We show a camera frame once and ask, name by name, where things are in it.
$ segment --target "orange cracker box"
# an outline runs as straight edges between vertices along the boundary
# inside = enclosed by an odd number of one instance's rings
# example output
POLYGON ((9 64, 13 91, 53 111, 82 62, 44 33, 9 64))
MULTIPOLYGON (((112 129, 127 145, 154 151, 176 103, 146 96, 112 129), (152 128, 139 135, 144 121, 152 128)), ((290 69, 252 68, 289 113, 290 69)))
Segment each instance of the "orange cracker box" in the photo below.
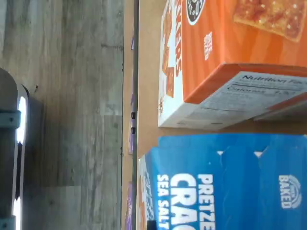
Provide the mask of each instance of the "orange cracker box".
POLYGON ((307 99, 307 0, 168 0, 158 125, 218 130, 307 99))

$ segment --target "blue packaging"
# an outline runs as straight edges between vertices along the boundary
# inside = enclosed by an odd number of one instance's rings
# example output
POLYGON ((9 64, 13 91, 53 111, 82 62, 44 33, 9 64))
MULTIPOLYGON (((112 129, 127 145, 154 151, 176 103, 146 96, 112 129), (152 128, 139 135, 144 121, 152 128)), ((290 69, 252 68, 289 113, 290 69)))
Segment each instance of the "blue packaging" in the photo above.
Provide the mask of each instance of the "blue packaging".
POLYGON ((139 161, 137 226, 302 230, 307 138, 270 134, 162 137, 139 161))

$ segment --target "wooden floor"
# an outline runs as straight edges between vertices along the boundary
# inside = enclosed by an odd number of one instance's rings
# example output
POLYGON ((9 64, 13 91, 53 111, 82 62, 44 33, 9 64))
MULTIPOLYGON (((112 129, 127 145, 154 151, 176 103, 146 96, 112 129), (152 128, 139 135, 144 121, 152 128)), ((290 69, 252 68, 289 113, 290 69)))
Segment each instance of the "wooden floor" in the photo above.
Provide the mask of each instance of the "wooden floor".
POLYGON ((123 0, 7 0, 2 49, 33 97, 24 230, 120 229, 123 0))

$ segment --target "light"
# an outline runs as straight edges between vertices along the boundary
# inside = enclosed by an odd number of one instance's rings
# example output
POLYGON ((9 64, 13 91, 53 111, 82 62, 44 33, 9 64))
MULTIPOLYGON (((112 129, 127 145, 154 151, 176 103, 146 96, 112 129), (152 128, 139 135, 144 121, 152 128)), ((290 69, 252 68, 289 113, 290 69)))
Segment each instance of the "light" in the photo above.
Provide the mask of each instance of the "light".
POLYGON ((14 210, 13 215, 16 216, 16 230, 20 230, 20 217, 21 217, 21 201, 20 197, 14 200, 14 210))
POLYGON ((27 114, 26 101, 24 97, 19 100, 18 110, 21 112, 20 126, 17 129, 17 142, 23 144, 24 142, 24 132, 25 132, 25 121, 27 114))

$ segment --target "cracker image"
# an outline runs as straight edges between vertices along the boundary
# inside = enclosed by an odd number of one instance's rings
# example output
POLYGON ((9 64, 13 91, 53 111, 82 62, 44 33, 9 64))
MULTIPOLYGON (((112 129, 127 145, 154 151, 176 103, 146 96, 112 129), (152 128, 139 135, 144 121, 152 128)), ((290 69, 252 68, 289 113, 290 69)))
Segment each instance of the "cracker image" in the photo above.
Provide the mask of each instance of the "cracker image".
POLYGON ((306 0, 237 0, 234 22, 299 42, 304 29, 306 0))
POLYGON ((168 6, 163 21, 163 36, 165 36, 165 46, 167 46, 171 30, 172 30, 172 10, 169 10, 168 6))
POLYGON ((170 97, 174 97, 174 67, 167 69, 166 94, 170 97))
POLYGON ((147 229, 147 221, 145 216, 145 203, 143 202, 143 183, 142 178, 139 177, 139 208, 141 210, 141 222, 140 222, 140 230, 147 229))
POLYGON ((164 47, 164 53, 163 53, 163 63, 162 63, 162 71, 165 75, 167 75, 167 69, 168 69, 168 56, 169 56, 169 47, 164 47))

